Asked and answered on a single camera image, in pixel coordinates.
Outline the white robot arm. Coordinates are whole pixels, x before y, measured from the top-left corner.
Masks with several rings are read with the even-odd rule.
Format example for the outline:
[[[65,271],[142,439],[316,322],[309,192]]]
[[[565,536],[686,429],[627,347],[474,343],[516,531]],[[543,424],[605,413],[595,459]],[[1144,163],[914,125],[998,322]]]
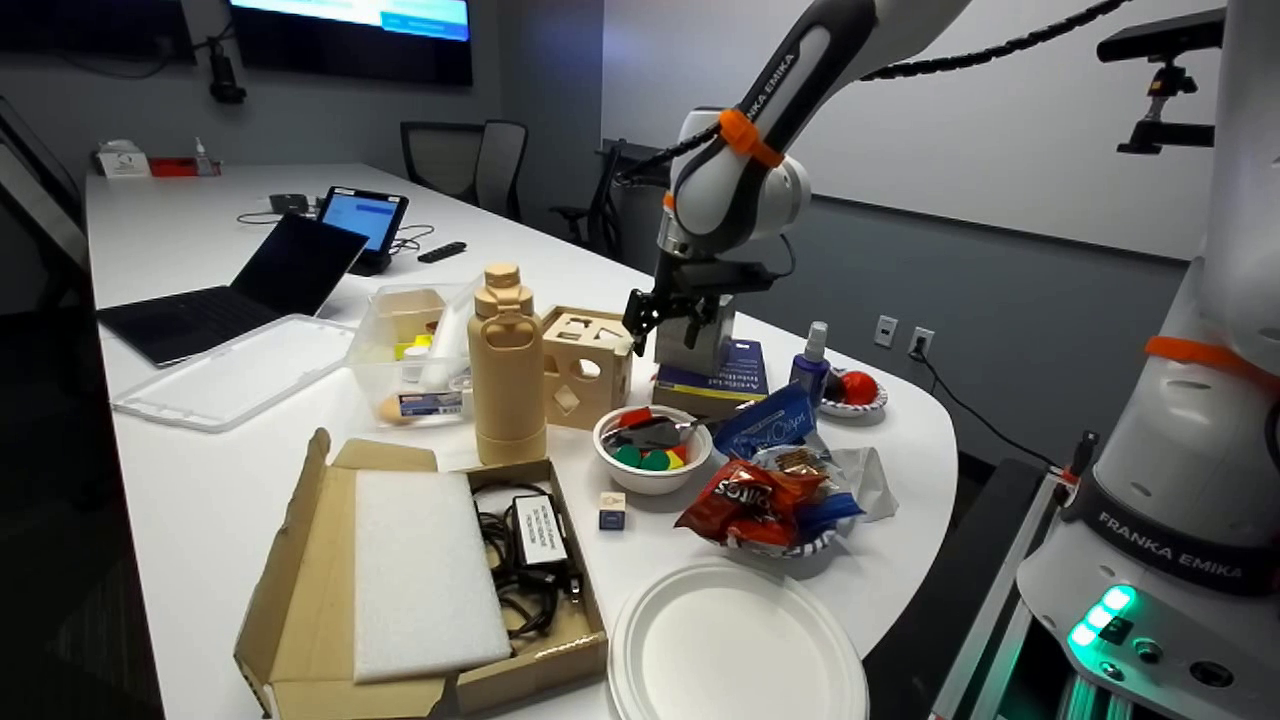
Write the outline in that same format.
[[[624,307],[651,343],[721,336],[766,276],[730,247],[807,197],[790,142],[854,81],[916,75],[967,0],[814,0],[744,101],[686,120],[660,271]],[[1144,370],[1016,569],[1076,677],[1175,720],[1280,720],[1280,0],[1229,0],[1207,238]]]

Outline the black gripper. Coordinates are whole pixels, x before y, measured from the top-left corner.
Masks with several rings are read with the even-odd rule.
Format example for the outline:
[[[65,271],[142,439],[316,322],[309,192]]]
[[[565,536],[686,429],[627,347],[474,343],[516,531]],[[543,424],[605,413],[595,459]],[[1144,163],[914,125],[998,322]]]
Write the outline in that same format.
[[[643,350],[643,339],[663,318],[693,318],[686,339],[721,312],[724,296],[766,290],[778,285],[762,259],[680,259],[663,257],[658,263],[658,285],[649,290],[632,286],[624,303],[624,328],[632,333],[632,350]]]

